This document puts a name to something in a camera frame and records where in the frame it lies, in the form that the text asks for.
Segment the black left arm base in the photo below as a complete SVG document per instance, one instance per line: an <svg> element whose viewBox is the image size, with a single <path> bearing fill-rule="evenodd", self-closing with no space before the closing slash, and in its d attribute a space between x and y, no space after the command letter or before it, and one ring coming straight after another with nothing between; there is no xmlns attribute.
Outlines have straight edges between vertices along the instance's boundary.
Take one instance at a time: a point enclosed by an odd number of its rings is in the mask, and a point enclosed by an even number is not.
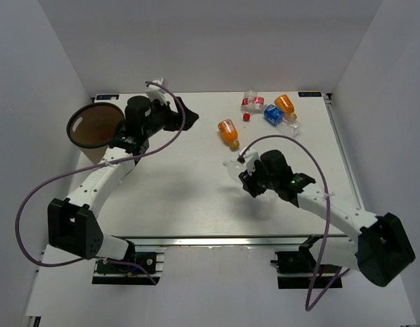
<svg viewBox="0 0 420 327"><path fill-rule="evenodd" d="M105 258L97 255L93 269L93 285L150 285L161 279L165 261L165 248L138 245L128 259Z"/></svg>

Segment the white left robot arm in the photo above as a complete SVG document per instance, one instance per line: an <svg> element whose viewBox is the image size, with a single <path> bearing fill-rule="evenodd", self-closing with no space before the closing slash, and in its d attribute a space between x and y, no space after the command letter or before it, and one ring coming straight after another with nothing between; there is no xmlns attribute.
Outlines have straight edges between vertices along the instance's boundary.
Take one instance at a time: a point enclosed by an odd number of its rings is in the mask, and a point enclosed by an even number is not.
<svg viewBox="0 0 420 327"><path fill-rule="evenodd" d="M85 260L108 258L119 271L135 266L134 244L101 231L99 213L110 194L138 164L157 132L186 131L198 120L181 98L171 110L163 97L134 96L124 110L99 102L77 111L67 124L69 139L90 156L95 169L64 199L47 209L48 242Z"/></svg>

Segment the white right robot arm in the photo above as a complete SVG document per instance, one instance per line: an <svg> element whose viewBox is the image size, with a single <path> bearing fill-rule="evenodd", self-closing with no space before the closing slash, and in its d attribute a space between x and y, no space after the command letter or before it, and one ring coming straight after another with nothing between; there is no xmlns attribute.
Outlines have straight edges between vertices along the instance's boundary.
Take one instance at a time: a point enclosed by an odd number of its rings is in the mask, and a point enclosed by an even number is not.
<svg viewBox="0 0 420 327"><path fill-rule="evenodd" d="M243 149L238 162L246 167L238 178L252 197L273 191L281 200L322 220L329 219L345 235L342 240L311 235L296 252L279 253L275 264L281 273L313 272L322 265L341 266L359 271L373 284L385 287L415 261L415 252L397 216L380 216L327 195L312 177L293 173L278 150L259 155Z"/></svg>

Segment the clear bottle blue label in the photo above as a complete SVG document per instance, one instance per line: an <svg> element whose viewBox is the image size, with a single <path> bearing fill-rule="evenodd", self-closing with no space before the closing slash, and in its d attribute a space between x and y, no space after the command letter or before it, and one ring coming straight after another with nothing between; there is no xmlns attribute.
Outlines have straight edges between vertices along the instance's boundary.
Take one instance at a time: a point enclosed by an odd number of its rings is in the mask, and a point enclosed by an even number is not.
<svg viewBox="0 0 420 327"><path fill-rule="evenodd" d="M242 181L240 180L239 175L246 170L246 166L237 160L225 160L223 165L226 167L228 175L240 186L242 186ZM276 195L266 191L265 193L258 196L259 199L265 200L270 204L276 203Z"/></svg>

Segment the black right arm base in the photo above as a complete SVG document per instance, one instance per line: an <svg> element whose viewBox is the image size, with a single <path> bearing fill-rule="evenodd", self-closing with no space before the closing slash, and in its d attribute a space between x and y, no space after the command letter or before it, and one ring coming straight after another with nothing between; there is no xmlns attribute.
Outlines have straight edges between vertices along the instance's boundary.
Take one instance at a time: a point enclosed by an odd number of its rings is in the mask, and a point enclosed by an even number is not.
<svg viewBox="0 0 420 327"><path fill-rule="evenodd" d="M282 250L275 252L275 259L270 260L270 265L276 269L278 289L280 290L307 290L313 278L316 260L309 252L315 242L322 236L309 236L295 251ZM337 267L331 264L321 264L316 274L314 289L324 289L335 275ZM331 289L342 288L341 277L331 285Z"/></svg>

